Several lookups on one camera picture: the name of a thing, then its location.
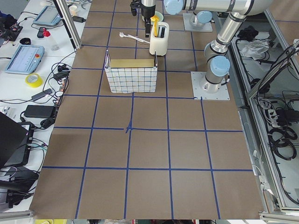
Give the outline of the light green plate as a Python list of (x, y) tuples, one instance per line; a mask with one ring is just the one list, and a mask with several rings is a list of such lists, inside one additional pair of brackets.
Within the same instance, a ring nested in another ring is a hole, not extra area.
[(151, 17), (151, 23), (153, 24), (155, 22), (155, 19), (158, 19), (158, 21), (163, 21), (164, 20), (164, 16), (162, 13), (156, 11), (155, 12), (155, 16)]

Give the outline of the black power adapter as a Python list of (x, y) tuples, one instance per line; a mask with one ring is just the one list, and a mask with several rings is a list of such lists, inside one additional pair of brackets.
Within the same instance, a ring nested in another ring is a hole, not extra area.
[(27, 118), (50, 118), (54, 113), (55, 107), (48, 105), (28, 105), (24, 116)]

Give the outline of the aluminium frame post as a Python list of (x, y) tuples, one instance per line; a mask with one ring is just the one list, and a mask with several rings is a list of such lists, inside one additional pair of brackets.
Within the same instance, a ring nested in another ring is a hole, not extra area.
[(71, 44), (75, 50), (81, 48), (82, 42), (78, 35), (77, 29), (75, 27), (74, 21), (72, 19), (69, 8), (64, 0), (53, 0), (54, 5), (63, 21), (66, 32), (69, 36)]

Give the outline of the blue teach pendant near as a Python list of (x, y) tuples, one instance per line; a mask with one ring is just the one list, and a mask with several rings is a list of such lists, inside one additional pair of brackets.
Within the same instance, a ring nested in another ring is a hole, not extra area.
[(44, 55), (43, 46), (20, 45), (5, 68), (6, 73), (33, 73)]

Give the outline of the yellow tape roll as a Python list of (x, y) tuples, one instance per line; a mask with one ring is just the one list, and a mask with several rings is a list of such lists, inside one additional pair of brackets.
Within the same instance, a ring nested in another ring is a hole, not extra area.
[(27, 75), (25, 82), (31, 88), (37, 88), (43, 84), (42, 78), (37, 73), (31, 73)]

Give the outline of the toast slice in toaster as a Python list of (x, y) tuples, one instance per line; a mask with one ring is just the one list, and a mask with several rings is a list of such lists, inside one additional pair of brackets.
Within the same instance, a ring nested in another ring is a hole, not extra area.
[(158, 37), (158, 22), (159, 22), (159, 17), (157, 15), (154, 15), (151, 17), (151, 22), (153, 22), (153, 27), (154, 27), (154, 36)]

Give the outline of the blue teach pendant far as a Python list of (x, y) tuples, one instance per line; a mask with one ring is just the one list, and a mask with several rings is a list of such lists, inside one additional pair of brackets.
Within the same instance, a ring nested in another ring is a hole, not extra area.
[(61, 17), (55, 6), (45, 6), (34, 19), (33, 24), (39, 26), (54, 27), (61, 21)]

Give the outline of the white two-slot toaster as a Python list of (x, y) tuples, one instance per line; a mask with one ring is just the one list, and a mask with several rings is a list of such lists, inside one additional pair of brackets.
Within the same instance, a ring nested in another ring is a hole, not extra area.
[(154, 25), (150, 34), (149, 52), (151, 55), (164, 56), (168, 48), (169, 25), (166, 22), (158, 22), (157, 37), (154, 36)]

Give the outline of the blue teach pendant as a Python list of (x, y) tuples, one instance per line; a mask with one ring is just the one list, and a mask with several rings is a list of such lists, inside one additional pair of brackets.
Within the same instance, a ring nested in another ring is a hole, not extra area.
[(45, 6), (34, 19), (33, 24), (39, 26), (54, 27), (61, 21), (61, 17), (55, 6)]
[(33, 73), (44, 55), (43, 46), (20, 45), (5, 68), (6, 73)]

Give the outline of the white paper cup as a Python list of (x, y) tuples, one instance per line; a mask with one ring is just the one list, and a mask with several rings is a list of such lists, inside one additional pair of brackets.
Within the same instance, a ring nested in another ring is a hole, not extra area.
[(70, 6), (69, 11), (72, 16), (78, 16), (78, 7), (76, 5)]

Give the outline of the black laptop computer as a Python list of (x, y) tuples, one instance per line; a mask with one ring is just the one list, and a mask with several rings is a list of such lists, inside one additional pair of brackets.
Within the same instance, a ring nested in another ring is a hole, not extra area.
[(33, 124), (15, 122), (5, 114), (0, 114), (0, 167), (26, 165), (29, 158), (29, 145), (32, 143)]

